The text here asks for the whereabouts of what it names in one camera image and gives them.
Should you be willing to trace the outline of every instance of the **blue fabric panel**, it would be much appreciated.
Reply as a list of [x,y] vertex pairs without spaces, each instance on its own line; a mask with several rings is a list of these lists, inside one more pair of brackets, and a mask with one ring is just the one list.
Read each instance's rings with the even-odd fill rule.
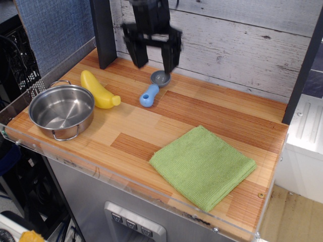
[[94,37],[89,0],[16,0],[40,75]]

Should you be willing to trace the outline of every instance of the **wooden countertop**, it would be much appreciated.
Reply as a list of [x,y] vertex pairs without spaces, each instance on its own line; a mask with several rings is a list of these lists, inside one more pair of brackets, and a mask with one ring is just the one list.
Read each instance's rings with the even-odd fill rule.
[[[259,193],[268,195],[288,129],[287,125],[281,123],[286,104],[173,73],[170,84],[160,89],[154,105],[144,108],[139,103],[139,97],[150,85],[149,78],[156,71],[155,68],[145,66],[138,70],[131,61],[118,58],[101,70],[94,50],[62,79],[80,85],[83,70],[91,71],[109,91],[120,95],[122,103],[112,109],[96,107],[89,128],[70,141],[58,142],[44,136],[30,121],[28,109],[8,126],[49,144],[46,147],[36,144],[44,152],[52,152],[50,145],[56,146],[62,151],[59,155],[63,158],[73,159],[68,154],[74,154],[192,205],[148,162],[155,151],[193,127],[203,125],[254,159],[257,169],[209,212],[211,216],[180,205],[176,200],[158,194],[151,196],[192,216],[197,214],[199,222],[218,226],[238,239],[250,238],[234,226],[220,223],[212,216],[256,233],[265,203],[265,198],[259,197]],[[144,186],[137,188],[149,194]]]

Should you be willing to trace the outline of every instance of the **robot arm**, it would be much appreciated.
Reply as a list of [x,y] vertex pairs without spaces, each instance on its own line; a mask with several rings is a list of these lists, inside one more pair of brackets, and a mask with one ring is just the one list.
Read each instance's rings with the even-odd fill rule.
[[[133,63],[143,67],[148,62],[147,45],[161,48],[165,73],[178,65],[182,32],[170,26],[168,0],[129,0],[136,23],[123,24],[124,40]],[[153,40],[154,34],[168,35],[167,41]]]

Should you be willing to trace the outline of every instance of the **white wood plank wall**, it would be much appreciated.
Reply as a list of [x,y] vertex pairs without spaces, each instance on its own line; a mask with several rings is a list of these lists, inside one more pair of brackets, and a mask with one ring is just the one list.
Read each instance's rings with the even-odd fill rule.
[[[287,103],[323,6],[322,0],[169,0],[183,31],[174,72]],[[134,22],[126,0],[111,0],[119,57],[130,59],[120,25]],[[149,65],[163,69],[160,49]]]

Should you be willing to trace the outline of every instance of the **metal pot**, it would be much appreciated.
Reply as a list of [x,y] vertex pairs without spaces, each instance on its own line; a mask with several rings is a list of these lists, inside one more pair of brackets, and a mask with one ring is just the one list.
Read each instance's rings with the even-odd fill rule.
[[[69,85],[52,87],[57,82]],[[87,129],[93,120],[93,110],[94,97],[88,90],[60,80],[31,101],[28,114],[46,136],[66,141]]]

